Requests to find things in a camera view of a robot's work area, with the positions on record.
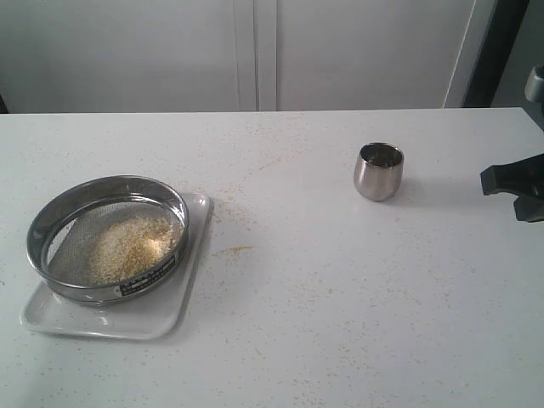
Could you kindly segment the stainless steel cup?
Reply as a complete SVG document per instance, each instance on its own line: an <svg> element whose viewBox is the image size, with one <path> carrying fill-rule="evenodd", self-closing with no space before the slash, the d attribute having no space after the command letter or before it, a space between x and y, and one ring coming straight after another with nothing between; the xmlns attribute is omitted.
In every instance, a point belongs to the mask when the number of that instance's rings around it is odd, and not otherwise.
<svg viewBox="0 0 544 408"><path fill-rule="evenodd" d="M385 201L400 187L404 153L383 142L365 144L360 148L354 168L354 187L371 201Z"/></svg>

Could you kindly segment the round steel mesh sieve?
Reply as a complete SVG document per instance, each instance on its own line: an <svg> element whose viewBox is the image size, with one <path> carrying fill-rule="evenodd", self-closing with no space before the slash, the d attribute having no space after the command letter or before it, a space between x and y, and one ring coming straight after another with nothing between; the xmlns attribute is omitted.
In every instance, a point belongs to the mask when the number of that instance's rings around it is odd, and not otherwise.
<svg viewBox="0 0 544 408"><path fill-rule="evenodd" d="M184 258L189 236L180 193L152 178L117 175L50 201L31 222L26 255L53 292L101 306L164 283Z"/></svg>

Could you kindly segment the white rectangular tray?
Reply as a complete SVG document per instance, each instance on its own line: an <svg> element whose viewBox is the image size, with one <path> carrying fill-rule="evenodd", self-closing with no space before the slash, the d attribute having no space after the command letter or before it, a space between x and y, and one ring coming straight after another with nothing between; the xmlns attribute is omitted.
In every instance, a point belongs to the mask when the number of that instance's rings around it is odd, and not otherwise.
<svg viewBox="0 0 544 408"><path fill-rule="evenodd" d="M66 337L146 341L170 332L184 318L213 214L211 197L196 193L182 197L190 216L189 248L165 283L134 300L104 307L74 303L40 283L20 313L20 324L30 332Z"/></svg>

